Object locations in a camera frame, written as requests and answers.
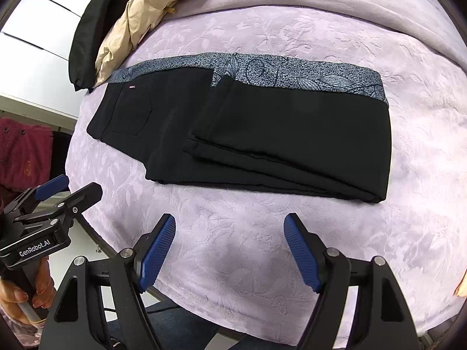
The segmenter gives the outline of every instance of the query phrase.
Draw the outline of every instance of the patterned waistband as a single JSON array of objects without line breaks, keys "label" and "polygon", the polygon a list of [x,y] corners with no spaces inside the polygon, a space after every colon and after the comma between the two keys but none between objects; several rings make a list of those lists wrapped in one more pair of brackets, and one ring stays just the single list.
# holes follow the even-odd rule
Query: patterned waistband
[{"label": "patterned waistband", "polygon": [[342,92],[363,95],[388,105],[379,73],[348,63],[314,62],[278,55],[205,52],[171,58],[150,59],[114,71],[109,83],[124,83],[155,71],[198,67],[211,69],[212,86],[222,76],[259,87]]}]

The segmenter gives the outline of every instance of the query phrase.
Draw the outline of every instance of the fabric fold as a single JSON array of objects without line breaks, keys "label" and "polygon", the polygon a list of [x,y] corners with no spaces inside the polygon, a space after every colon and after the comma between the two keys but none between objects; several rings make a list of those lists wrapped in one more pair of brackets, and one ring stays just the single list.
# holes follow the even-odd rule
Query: fabric fold
[{"label": "fabric fold", "polygon": [[265,185],[273,192],[386,198],[391,126],[381,101],[254,87],[228,76],[216,90],[184,147],[195,159],[247,171],[252,180],[277,179]]}]

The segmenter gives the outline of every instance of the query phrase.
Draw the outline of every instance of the cable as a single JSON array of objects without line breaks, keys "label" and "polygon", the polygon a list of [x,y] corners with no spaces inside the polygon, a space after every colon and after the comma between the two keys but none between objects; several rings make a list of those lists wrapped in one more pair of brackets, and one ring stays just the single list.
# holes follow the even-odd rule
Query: cable
[{"label": "cable", "polygon": [[176,306],[176,307],[166,307],[166,308],[161,308],[161,309],[156,309],[156,310],[149,310],[147,311],[146,313],[149,314],[149,313],[159,313],[159,312],[163,312],[165,310],[169,310],[169,309],[174,309],[174,308],[179,308],[179,306]]},{"label": "cable", "polygon": [[[179,307],[166,307],[166,308],[161,308],[161,309],[156,309],[156,310],[148,310],[148,311],[146,311],[146,313],[147,314],[149,314],[149,313],[159,313],[159,312],[163,312],[165,310],[174,309],[174,308],[179,308]],[[104,308],[104,310],[106,310],[107,312],[117,313],[117,311],[115,309],[112,309],[112,308]]]}]

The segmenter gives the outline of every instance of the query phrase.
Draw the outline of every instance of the blue gripper pad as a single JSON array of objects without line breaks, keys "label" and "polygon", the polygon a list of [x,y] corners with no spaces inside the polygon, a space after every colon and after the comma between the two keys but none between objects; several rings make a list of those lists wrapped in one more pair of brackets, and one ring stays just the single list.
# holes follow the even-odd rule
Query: blue gripper pad
[{"label": "blue gripper pad", "polygon": [[36,201],[45,201],[49,197],[52,197],[56,193],[62,192],[68,187],[69,179],[66,175],[60,175],[47,183],[37,187],[34,198]]},{"label": "blue gripper pad", "polygon": [[146,291],[156,281],[175,237],[175,218],[172,215],[164,216],[167,216],[167,219],[157,224],[162,224],[162,228],[141,262],[141,277],[138,282],[141,291]]},{"label": "blue gripper pad", "polygon": [[284,220],[284,236],[298,266],[298,270],[302,274],[303,281],[314,292],[318,292],[321,289],[321,281],[318,277],[318,263],[297,225],[301,225],[302,231],[306,231],[296,214],[288,214]]}]

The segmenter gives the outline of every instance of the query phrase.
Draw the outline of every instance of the pants pocket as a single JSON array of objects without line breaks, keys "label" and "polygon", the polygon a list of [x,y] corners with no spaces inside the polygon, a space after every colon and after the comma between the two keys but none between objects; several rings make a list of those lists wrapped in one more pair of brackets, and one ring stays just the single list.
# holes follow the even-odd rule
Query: pants pocket
[{"label": "pants pocket", "polygon": [[151,112],[147,85],[131,81],[125,83],[115,104],[109,129],[115,133],[137,135],[148,122]]}]

